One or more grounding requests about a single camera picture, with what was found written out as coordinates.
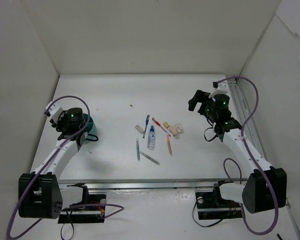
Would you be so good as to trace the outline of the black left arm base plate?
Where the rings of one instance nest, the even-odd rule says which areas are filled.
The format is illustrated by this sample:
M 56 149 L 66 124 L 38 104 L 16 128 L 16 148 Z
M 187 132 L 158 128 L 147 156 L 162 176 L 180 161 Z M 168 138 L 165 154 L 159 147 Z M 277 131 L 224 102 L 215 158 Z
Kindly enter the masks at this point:
M 95 224 L 105 220 L 105 206 L 85 206 L 63 210 L 58 218 L 58 224 Z

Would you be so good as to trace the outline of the grey white eraser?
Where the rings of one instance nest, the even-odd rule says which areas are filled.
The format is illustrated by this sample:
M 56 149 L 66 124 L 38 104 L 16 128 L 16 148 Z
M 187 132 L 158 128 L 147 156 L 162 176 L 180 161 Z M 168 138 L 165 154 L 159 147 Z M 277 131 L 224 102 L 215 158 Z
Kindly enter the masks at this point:
M 144 130 L 143 130 L 143 128 L 142 127 L 140 127 L 139 125 L 136 125 L 135 126 L 135 129 L 139 132 L 139 133 L 141 133 L 141 134 L 143 134 L 144 133 Z

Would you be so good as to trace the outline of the orange highlighter pen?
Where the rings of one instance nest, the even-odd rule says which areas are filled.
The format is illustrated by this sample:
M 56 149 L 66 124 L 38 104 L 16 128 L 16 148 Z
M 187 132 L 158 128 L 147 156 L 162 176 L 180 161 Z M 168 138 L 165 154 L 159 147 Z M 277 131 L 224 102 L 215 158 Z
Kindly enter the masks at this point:
M 168 147 L 169 155 L 173 156 L 172 147 L 171 147 L 171 141 L 170 141 L 170 137 L 168 135 L 166 135 L 166 142 L 167 142 L 167 147 Z

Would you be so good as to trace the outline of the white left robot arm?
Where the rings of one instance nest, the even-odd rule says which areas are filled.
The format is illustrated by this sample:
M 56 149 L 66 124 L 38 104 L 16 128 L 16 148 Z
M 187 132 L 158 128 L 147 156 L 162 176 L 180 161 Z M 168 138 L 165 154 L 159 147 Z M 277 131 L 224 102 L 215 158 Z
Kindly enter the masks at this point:
M 59 178 L 70 160 L 79 152 L 88 132 L 83 110 L 73 107 L 51 109 L 51 125 L 60 133 L 47 159 L 33 172 L 18 180 L 18 214 L 22 218 L 56 219 L 62 210 L 74 205 L 79 210 L 90 204 L 83 187 L 59 187 Z

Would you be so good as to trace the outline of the blue ballpoint pen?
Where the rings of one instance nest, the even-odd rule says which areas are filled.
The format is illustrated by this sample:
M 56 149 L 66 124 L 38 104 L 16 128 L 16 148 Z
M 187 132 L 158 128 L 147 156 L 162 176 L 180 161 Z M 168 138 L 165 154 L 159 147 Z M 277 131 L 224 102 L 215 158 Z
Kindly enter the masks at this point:
M 147 128 L 148 128 L 148 124 L 149 124 L 149 119 L 150 119 L 150 115 L 148 114 L 146 116 L 146 120 L 145 120 L 145 128 L 144 128 L 144 132 L 143 132 L 143 135 L 142 135 L 142 138 L 144 139 L 145 136 L 146 136 L 146 132 L 147 132 Z

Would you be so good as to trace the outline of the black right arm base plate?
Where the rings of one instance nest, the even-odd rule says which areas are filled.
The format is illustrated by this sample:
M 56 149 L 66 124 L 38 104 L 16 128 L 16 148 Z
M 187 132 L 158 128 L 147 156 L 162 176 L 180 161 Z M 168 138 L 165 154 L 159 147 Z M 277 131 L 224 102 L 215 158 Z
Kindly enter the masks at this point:
M 199 220 L 227 220 L 242 218 L 241 206 L 232 200 L 218 199 L 212 191 L 195 192 L 195 213 Z

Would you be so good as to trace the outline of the blue highlighter pen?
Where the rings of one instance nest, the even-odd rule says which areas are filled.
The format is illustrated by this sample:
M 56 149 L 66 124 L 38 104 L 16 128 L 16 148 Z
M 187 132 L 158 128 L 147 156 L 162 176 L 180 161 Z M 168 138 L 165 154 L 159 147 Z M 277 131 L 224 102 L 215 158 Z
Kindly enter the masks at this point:
M 139 143 L 139 139 L 136 139 L 136 156 L 137 156 L 137 160 L 140 161 L 141 157 L 140 157 L 140 143 Z

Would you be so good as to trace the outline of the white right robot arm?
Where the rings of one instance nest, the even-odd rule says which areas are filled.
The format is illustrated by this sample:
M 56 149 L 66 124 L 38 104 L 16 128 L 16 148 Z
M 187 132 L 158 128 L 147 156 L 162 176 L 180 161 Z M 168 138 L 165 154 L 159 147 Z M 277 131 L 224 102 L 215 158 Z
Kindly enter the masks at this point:
M 211 200 L 217 206 L 223 206 L 228 201 L 243 204 L 251 214 L 269 210 L 277 213 L 286 204 L 287 174 L 262 157 L 247 139 L 241 124 L 232 117 L 229 101 L 226 94 L 211 97 L 210 93 L 202 90 L 197 90 L 188 101 L 191 112 L 197 104 L 201 104 L 198 113 L 212 124 L 215 135 L 233 152 L 241 171 L 248 174 L 245 185 L 232 180 L 219 182 L 211 193 Z

